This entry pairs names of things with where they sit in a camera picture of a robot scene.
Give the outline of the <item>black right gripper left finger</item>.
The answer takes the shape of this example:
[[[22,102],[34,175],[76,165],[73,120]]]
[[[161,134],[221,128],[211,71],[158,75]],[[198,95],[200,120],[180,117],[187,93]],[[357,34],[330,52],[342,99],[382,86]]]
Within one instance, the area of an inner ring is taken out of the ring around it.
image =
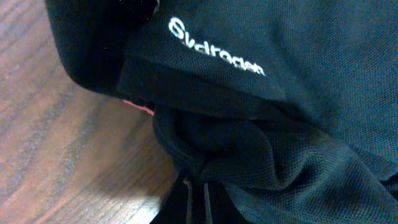
[[[179,174],[150,224],[189,224],[192,222],[192,184],[188,174]]]

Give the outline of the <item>black polo shirt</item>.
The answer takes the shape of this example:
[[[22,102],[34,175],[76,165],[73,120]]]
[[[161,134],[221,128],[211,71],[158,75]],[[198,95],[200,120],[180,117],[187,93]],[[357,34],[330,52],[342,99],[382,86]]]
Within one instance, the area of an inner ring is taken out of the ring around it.
[[[88,90],[154,111],[192,184],[249,223],[397,223],[397,2],[47,1]]]

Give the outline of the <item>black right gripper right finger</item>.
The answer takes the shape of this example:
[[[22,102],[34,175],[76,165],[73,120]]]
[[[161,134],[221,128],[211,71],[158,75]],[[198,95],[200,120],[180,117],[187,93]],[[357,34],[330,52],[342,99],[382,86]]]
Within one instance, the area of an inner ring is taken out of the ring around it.
[[[248,224],[240,214],[221,183],[204,184],[205,215],[207,224]]]

